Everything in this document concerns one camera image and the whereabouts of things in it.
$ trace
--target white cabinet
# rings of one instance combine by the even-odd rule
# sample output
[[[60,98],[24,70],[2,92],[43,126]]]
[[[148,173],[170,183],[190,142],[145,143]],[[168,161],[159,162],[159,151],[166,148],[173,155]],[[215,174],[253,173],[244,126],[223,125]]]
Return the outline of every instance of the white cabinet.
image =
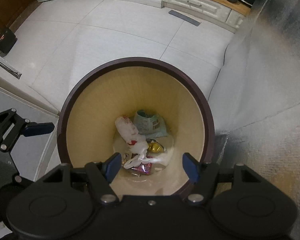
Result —
[[[163,0],[179,5],[221,22],[226,22],[231,9],[212,0]]]
[[[231,10],[229,17],[226,21],[226,24],[238,29],[240,24],[242,23],[243,19],[244,19],[244,15],[242,15],[234,10]]]

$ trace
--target gray strip on floor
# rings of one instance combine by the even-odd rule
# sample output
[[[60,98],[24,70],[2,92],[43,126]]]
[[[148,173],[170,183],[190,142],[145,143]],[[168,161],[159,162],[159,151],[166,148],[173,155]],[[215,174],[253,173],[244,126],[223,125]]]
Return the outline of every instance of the gray strip on floor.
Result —
[[[191,23],[191,24],[193,24],[195,26],[199,26],[199,24],[200,24],[200,22],[198,22],[198,21],[196,21],[196,20],[194,20],[194,19],[192,19],[192,18],[190,18],[188,16],[185,16],[182,13],[178,13],[178,12],[176,12],[174,10],[169,11],[169,14],[172,14],[172,15],[180,18],[180,19],[183,19],[183,20],[185,20],[185,21],[187,21],[187,22],[189,22],[189,23]]]

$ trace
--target wall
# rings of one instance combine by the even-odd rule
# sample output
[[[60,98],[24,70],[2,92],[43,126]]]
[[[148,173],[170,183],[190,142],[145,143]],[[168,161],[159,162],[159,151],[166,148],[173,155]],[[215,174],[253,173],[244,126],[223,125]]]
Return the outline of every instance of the wall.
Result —
[[[300,0],[256,0],[211,91],[215,161],[245,163],[298,206],[300,240]]]
[[[22,80],[18,80],[12,76],[2,67],[0,67],[0,87],[44,110],[58,114],[58,110],[45,98],[26,85]]]

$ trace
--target black container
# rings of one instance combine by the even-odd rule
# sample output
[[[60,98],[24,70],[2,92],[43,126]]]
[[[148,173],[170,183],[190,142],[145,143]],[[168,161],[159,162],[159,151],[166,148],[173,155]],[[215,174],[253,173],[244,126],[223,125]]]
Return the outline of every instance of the black container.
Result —
[[[5,28],[0,33],[0,51],[7,54],[16,43],[17,38],[14,33],[9,29]]]

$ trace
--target brown rim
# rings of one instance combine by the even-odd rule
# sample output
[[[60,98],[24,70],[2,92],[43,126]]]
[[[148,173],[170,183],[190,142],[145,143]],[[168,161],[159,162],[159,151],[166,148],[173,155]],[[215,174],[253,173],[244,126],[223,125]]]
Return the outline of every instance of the brown rim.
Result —
[[[103,74],[118,68],[130,66],[149,67],[165,72],[177,79],[189,90],[199,106],[205,129],[205,144],[203,147],[200,162],[203,162],[204,159],[206,159],[206,161],[210,161],[213,155],[214,148],[214,123],[208,102],[198,86],[185,73],[166,62],[146,57],[127,57],[110,61],[90,71],[76,84],[76,86],[69,93],[66,101],[63,104],[57,128],[57,145],[61,162],[71,163],[67,149],[66,129],[71,109],[81,92],[91,82],[93,82]],[[176,194],[180,194],[181,196],[185,197],[190,188],[191,184],[188,181],[176,192]]]

